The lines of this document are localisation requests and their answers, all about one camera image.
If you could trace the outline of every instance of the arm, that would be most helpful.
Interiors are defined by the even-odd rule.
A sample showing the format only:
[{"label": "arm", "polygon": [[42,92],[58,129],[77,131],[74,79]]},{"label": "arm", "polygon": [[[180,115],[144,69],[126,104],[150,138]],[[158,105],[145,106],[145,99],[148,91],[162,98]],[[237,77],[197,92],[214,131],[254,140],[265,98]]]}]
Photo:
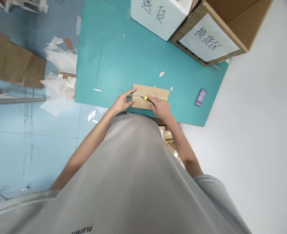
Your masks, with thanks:
[{"label": "arm", "polygon": [[129,90],[117,98],[113,106],[104,114],[101,120],[96,124],[71,156],[60,176],[50,187],[50,190],[63,189],[71,180],[75,173],[81,168],[81,166],[83,166],[87,159],[102,143],[113,118],[135,102],[135,100],[129,102],[126,101],[127,98],[131,98],[131,96],[128,95],[135,91],[136,89]]},{"label": "arm", "polygon": [[198,159],[170,111],[169,103],[160,100],[157,97],[148,96],[148,98],[154,103],[154,105],[150,104],[153,112],[158,115],[169,128],[175,142],[177,153],[184,164],[186,171],[191,177],[203,175]]}]

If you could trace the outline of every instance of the handwritten chinese text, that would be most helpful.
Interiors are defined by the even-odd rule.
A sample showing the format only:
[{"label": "handwritten chinese text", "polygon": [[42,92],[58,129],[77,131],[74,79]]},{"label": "handwritten chinese text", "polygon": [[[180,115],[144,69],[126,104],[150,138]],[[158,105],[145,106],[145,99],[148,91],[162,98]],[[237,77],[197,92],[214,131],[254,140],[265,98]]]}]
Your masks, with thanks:
[{"label": "handwritten chinese text", "polygon": [[215,41],[213,36],[206,36],[206,30],[204,29],[204,27],[196,31],[195,36],[198,36],[201,41],[205,42],[205,45],[208,45],[211,50],[214,50],[216,47],[221,46],[221,44]]},{"label": "handwritten chinese text", "polygon": [[161,19],[164,19],[165,16],[165,10],[162,9],[162,6],[160,6],[159,12],[156,16],[156,19],[160,21],[160,23],[162,24]]},{"label": "handwritten chinese text", "polygon": [[143,9],[145,9],[145,10],[151,15],[151,8],[150,8],[150,7],[151,7],[152,5],[151,5],[150,2],[151,2],[151,0],[144,0],[144,1],[143,1],[143,4],[144,4],[144,5],[141,5],[141,6],[143,7]]}]

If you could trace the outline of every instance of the green table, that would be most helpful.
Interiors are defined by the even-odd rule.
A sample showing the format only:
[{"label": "green table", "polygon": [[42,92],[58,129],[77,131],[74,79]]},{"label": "green table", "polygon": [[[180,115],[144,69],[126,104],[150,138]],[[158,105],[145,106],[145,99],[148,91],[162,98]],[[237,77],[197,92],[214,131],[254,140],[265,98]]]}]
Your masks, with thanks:
[{"label": "green table", "polygon": [[[75,101],[109,108],[133,84],[173,87],[168,101],[177,121],[204,127],[228,63],[204,67],[131,19],[130,7],[130,0],[85,0]],[[202,88],[207,95],[197,107]],[[151,110],[127,111],[156,117]]]}]

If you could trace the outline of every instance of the white label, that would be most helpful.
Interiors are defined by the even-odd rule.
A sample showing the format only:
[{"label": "white label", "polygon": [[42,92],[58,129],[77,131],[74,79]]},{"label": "white label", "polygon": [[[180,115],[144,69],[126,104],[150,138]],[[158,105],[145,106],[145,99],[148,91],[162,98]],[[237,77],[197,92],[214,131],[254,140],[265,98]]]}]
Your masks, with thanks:
[{"label": "white label", "polygon": [[180,42],[206,62],[239,49],[208,13]]}]

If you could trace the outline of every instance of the white floor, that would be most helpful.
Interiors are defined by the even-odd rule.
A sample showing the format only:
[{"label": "white floor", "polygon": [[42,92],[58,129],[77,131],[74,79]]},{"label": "white floor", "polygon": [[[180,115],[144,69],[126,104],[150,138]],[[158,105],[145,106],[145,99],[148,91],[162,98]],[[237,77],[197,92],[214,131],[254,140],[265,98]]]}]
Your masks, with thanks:
[{"label": "white floor", "polygon": [[204,128],[181,125],[254,234],[287,233],[287,0],[233,58]]}]

